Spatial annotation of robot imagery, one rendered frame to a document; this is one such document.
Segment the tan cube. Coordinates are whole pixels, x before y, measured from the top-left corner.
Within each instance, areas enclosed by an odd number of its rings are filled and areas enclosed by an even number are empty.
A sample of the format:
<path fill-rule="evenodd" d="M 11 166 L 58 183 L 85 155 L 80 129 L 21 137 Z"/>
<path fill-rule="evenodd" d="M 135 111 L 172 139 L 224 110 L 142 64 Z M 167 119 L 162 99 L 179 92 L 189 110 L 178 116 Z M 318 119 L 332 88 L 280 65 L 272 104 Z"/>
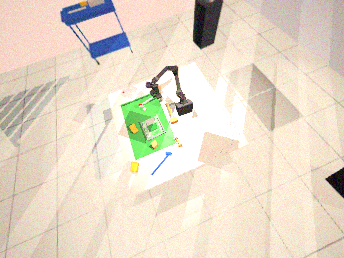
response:
<path fill-rule="evenodd" d="M 154 140 L 152 143 L 150 143 L 154 148 L 157 148 L 159 144 Z"/>

